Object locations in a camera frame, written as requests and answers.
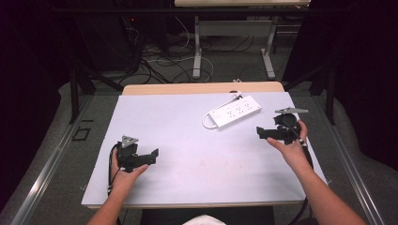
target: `table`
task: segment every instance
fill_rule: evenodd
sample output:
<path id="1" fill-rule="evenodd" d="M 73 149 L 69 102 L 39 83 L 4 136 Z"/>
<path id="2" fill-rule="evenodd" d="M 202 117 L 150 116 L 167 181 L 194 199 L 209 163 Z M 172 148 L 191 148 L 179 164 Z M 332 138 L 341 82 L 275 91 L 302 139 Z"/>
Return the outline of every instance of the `table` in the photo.
<path id="1" fill-rule="evenodd" d="M 223 130 L 202 127 L 203 115 L 229 99 L 231 90 L 252 96 L 261 112 Z M 115 107 L 82 205 L 99 208 L 106 200 L 109 152 L 122 135 L 140 140 L 139 155 L 160 151 L 124 207 L 301 203 L 305 194 L 299 180 L 255 129 L 275 128 L 274 111 L 287 107 L 293 102 L 278 82 L 129 85 Z M 310 142 L 309 150 L 315 171 L 326 181 Z"/>
<path id="2" fill-rule="evenodd" d="M 311 0 L 175 0 L 177 7 L 203 8 L 203 7 L 280 7 L 280 6 L 306 6 Z M 202 49 L 200 36 L 248 36 L 268 37 L 266 48 L 261 49 L 266 72 L 270 80 L 275 79 L 275 73 L 269 58 L 272 41 L 275 36 L 278 17 L 270 21 L 199 21 L 195 16 L 195 56 L 193 62 L 194 79 L 200 77 Z"/>

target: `table leg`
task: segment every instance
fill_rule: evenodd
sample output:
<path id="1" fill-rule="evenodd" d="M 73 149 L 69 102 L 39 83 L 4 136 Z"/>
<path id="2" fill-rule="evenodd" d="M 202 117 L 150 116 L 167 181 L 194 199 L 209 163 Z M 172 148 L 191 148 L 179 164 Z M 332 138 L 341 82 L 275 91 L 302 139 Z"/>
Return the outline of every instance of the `table leg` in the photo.
<path id="1" fill-rule="evenodd" d="M 278 24 L 278 17 L 272 18 L 272 24 L 269 30 L 267 47 L 265 49 L 261 49 L 261 54 L 263 55 L 264 65 L 266 66 L 267 76 L 270 80 L 275 80 L 275 73 L 271 64 L 271 60 L 269 58 L 269 53 L 272 48 L 272 41 L 275 36 L 276 26 Z"/>
<path id="2" fill-rule="evenodd" d="M 200 77 L 200 66 L 202 59 L 202 49 L 200 48 L 200 34 L 199 34 L 199 18 L 195 16 L 195 58 L 193 61 L 192 76 L 194 79 Z"/>

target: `white table surface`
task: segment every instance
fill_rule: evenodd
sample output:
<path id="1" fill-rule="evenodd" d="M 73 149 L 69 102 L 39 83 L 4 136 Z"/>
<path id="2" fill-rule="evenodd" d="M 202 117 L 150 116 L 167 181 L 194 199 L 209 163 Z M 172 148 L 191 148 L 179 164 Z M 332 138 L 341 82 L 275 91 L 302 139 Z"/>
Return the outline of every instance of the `white table surface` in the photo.
<path id="1" fill-rule="evenodd" d="M 261 112 L 222 130 L 204 128 L 202 117 L 230 99 L 230 93 L 120 96 L 82 205 L 98 208 L 106 200 L 109 153 L 122 135 L 140 140 L 138 155 L 160 151 L 124 207 L 299 203 L 305 197 L 299 180 L 279 151 L 256 133 L 256 127 L 276 128 L 275 110 L 294 107 L 291 97 L 284 92 L 243 93 L 248 95 L 262 106 Z M 309 150 L 325 181 L 310 142 Z"/>

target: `white power strip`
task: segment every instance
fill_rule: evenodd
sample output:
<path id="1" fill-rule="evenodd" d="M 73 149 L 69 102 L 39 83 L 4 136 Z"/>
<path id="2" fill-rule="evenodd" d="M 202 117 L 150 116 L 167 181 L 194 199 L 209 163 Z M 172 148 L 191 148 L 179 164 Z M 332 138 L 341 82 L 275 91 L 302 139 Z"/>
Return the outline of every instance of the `white power strip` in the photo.
<path id="1" fill-rule="evenodd" d="M 208 115 L 218 128 L 222 128 L 260 111 L 261 106 L 251 96 L 247 96 L 215 109 Z"/>

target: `black curtain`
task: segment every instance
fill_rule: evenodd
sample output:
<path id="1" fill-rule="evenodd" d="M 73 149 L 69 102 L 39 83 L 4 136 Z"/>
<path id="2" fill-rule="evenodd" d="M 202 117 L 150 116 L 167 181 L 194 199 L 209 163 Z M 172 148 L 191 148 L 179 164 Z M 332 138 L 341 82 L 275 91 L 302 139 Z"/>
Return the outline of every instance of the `black curtain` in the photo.
<path id="1" fill-rule="evenodd" d="M 313 0 L 310 4 L 310 8 L 348 7 L 352 8 L 348 17 L 305 19 L 283 80 L 294 81 L 337 51 L 335 97 L 352 122 L 360 151 L 398 171 L 398 5 L 393 0 Z M 339 38 L 342 48 L 336 49 Z"/>
<path id="2" fill-rule="evenodd" d="M 0 7 L 0 209 L 38 151 L 69 71 L 48 17 L 35 1 Z"/>

